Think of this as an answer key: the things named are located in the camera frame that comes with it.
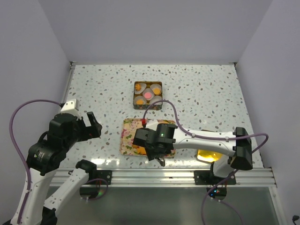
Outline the gold tin lid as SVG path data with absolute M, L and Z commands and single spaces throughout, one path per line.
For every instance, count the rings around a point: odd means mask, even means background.
M 197 159 L 204 162 L 215 162 L 218 161 L 223 155 L 221 153 L 207 151 L 207 150 L 198 150 Z

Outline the orange leaf cookie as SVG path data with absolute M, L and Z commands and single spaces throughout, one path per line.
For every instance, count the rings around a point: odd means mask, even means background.
M 143 105 L 143 104 L 144 104 L 144 101 L 143 101 L 142 99 L 138 99 L 138 100 L 136 101 L 136 104 L 137 104 L 137 105 Z

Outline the pink sandwich cookie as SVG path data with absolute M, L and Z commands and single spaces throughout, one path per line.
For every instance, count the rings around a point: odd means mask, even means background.
M 151 99 L 152 98 L 152 93 L 151 92 L 145 92 L 144 97 L 146 99 Z

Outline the round dotted orange cookie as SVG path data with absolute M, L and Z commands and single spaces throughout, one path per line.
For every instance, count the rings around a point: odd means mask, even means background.
M 154 88 L 152 91 L 155 95 L 160 95 L 161 94 L 161 89 L 160 88 Z

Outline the swirl butter cookie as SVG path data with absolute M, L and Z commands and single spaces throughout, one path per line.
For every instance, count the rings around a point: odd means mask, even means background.
M 140 91 L 142 89 L 139 83 L 135 84 L 135 91 Z

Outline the metal tongs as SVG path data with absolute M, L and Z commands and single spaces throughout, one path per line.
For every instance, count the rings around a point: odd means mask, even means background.
M 158 157 L 158 158 L 156 158 L 156 160 L 159 162 L 159 164 L 162 167 L 165 167 L 165 159 L 163 157 Z

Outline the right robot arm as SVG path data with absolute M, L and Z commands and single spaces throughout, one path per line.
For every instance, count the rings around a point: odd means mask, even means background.
M 176 124 L 147 125 L 135 132 L 133 144 L 145 148 L 149 161 L 157 160 L 165 165 L 164 157 L 172 150 L 196 149 L 213 151 L 222 157 L 213 162 L 209 179 L 221 183 L 234 170 L 252 170 L 252 142 L 243 127 L 233 132 L 211 132 L 203 130 L 183 131 Z

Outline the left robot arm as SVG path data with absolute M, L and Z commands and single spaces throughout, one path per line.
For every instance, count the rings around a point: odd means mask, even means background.
M 98 138 L 102 126 L 94 113 L 88 112 L 90 126 L 69 113 L 59 113 L 49 123 L 38 142 L 29 149 L 25 162 L 28 170 L 21 201 L 7 225 L 55 225 L 61 208 L 84 184 L 97 180 L 97 166 L 87 160 L 79 161 L 69 178 L 47 196 L 50 184 L 67 152 L 77 142 Z

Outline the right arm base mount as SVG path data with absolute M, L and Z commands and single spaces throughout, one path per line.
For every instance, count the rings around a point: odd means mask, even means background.
M 217 177 L 209 170 L 195 170 L 194 180 L 196 185 L 236 185 L 236 178 L 234 175 L 228 178 Z

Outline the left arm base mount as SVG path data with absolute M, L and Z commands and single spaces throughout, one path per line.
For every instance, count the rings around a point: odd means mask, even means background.
M 112 170 L 96 170 L 92 176 L 89 177 L 89 181 L 91 181 L 92 185 L 108 185 L 111 184 L 112 181 Z

